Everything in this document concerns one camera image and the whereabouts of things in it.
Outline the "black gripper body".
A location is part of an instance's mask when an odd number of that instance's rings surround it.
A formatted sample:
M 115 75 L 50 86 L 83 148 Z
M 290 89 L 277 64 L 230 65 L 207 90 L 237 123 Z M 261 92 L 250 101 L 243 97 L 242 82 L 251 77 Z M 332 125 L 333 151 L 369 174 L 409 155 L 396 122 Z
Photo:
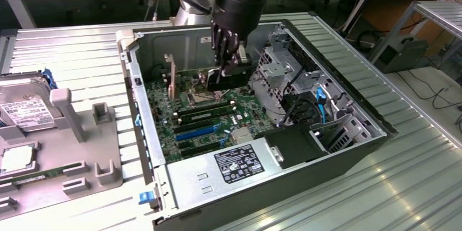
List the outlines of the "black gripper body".
M 215 0 L 211 14 L 213 35 L 230 31 L 239 39 L 247 39 L 255 30 L 266 0 Z

